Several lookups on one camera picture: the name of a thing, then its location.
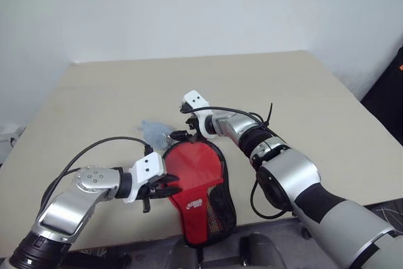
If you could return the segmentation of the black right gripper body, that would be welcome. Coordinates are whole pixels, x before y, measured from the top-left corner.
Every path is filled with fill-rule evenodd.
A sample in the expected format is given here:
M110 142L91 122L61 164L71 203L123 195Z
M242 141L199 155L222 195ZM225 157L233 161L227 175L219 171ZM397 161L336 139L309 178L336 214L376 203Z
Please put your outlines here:
M191 114L185 123L190 130L195 130L198 135L205 136L205 117L199 117L195 114Z

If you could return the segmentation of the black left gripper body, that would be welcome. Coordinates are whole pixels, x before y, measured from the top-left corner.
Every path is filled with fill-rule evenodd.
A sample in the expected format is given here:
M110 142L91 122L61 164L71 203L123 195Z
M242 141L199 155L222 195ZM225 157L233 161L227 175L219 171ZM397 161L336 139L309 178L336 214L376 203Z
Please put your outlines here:
M137 200L142 201L142 212L150 212L150 200L160 199L163 197L161 188L162 176L151 178L146 184L142 185L137 192Z

